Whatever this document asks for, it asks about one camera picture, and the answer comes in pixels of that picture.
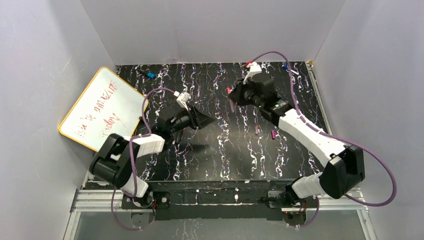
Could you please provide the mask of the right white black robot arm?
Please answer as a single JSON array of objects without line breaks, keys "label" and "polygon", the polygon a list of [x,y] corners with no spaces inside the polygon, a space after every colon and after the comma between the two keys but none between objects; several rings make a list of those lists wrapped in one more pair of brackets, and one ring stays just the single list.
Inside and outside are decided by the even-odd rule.
[{"label": "right white black robot arm", "polygon": [[264,73],[239,79],[228,95],[237,106],[252,105],[261,116],[306,147],[324,167],[322,172],[302,176],[285,187],[285,197],[293,203],[311,196],[339,199],[365,178],[361,149],[330,138],[283,100],[275,81]]}]

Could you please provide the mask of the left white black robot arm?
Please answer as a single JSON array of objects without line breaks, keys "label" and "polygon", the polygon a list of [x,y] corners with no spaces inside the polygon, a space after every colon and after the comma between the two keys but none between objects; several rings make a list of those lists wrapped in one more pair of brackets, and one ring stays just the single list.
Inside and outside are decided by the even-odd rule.
[{"label": "left white black robot arm", "polygon": [[164,108],[150,128],[151,133],[133,137],[110,134],[94,155],[89,172],[121,189],[129,197],[141,199],[149,192],[149,184],[137,175],[136,159],[161,153],[169,145],[178,144],[186,128],[201,130],[214,121],[215,118],[194,106],[178,111]]}]

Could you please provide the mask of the pink marker pen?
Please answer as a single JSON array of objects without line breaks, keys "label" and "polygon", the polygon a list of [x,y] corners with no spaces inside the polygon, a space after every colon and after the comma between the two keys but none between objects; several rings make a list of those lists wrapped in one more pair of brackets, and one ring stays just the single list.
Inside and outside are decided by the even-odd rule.
[{"label": "pink marker pen", "polygon": [[235,103],[230,98],[230,93],[232,92],[232,89],[229,86],[226,89],[227,89],[227,98],[228,98],[229,104],[230,104],[230,110],[231,110],[232,113],[234,113],[235,112]]}]

